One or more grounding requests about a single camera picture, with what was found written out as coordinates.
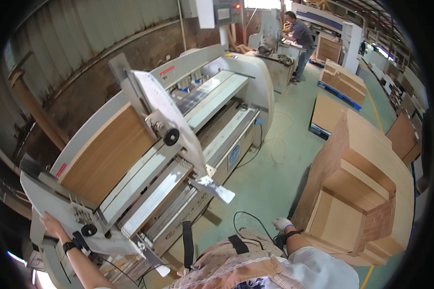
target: yellow floor line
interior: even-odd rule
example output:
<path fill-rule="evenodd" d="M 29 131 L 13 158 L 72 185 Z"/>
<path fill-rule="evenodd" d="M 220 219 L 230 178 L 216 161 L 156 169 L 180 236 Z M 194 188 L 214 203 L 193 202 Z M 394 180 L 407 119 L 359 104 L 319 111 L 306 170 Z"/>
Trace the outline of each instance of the yellow floor line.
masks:
<path fill-rule="evenodd" d="M 373 272 L 373 268 L 374 268 L 374 266 L 370 267 L 370 270 L 368 271 L 368 274 L 366 275 L 366 278 L 364 279 L 363 284 L 361 285 L 360 289 L 363 289 L 364 286 L 366 286 L 366 283 L 368 282 L 368 279 L 371 276 L 371 272 Z"/>
<path fill-rule="evenodd" d="M 377 114 L 376 106 L 374 105 L 373 98 L 371 97 L 371 93 L 368 90 L 368 88 L 366 88 L 366 92 L 368 92 L 368 95 L 370 96 L 370 99 L 371 99 L 371 103 L 373 104 L 374 113 L 376 114 L 377 124 L 379 124 L 379 128 L 381 129 L 381 132 L 384 133 L 384 130 L 382 129 L 381 121 L 379 120 L 379 115 Z"/>

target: man in gray shirt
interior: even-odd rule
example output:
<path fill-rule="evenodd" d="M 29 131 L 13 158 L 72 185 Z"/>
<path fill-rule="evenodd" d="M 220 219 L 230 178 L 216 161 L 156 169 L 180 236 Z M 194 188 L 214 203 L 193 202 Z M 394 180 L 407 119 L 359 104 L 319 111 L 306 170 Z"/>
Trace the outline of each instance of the man in gray shirt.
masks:
<path fill-rule="evenodd" d="M 299 55 L 297 69 L 291 78 L 294 83 L 298 83 L 301 81 L 303 70 L 309 61 L 310 56 L 315 51 L 315 44 L 313 42 L 310 29 L 304 24 L 304 22 L 298 21 L 296 19 L 296 15 L 293 11 L 286 11 L 284 14 L 284 20 L 290 23 L 290 27 L 283 30 L 283 38 L 296 41 L 299 45 L 302 45 L 302 48 L 306 50 Z M 292 37 L 287 35 L 288 32 L 292 32 Z"/>

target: white work glove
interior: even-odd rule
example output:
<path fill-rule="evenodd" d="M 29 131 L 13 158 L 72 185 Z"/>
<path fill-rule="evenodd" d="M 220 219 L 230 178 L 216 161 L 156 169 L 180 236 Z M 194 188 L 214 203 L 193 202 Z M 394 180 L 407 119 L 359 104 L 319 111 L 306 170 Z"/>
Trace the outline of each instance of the white work glove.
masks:
<path fill-rule="evenodd" d="M 275 220 L 272 221 L 272 224 L 282 234 L 284 234 L 284 230 L 286 229 L 286 227 L 288 226 L 294 227 L 291 221 L 286 218 L 276 218 Z"/>

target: beige apron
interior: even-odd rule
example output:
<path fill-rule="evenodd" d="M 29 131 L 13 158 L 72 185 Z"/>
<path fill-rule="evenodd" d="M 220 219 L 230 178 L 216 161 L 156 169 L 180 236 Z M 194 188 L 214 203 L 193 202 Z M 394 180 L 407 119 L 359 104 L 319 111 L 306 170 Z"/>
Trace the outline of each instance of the beige apron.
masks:
<path fill-rule="evenodd" d="M 249 252 L 237 254 L 228 239 L 209 247 L 194 263 L 196 269 L 175 280 L 170 289 L 233 289 L 238 284 L 260 277 L 270 280 L 282 289 L 305 289 L 300 281 L 286 271 L 276 257 L 286 255 L 265 235 L 240 230 L 240 238 Z M 264 247 L 253 240 L 259 240 Z"/>

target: display screen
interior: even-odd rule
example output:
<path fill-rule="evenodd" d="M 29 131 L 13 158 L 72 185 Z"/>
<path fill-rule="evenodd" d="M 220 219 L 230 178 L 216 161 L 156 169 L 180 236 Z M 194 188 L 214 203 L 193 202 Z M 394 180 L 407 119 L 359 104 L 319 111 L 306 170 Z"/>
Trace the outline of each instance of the display screen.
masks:
<path fill-rule="evenodd" d="M 230 18 L 230 8 L 217 9 L 218 20 L 225 20 Z"/>

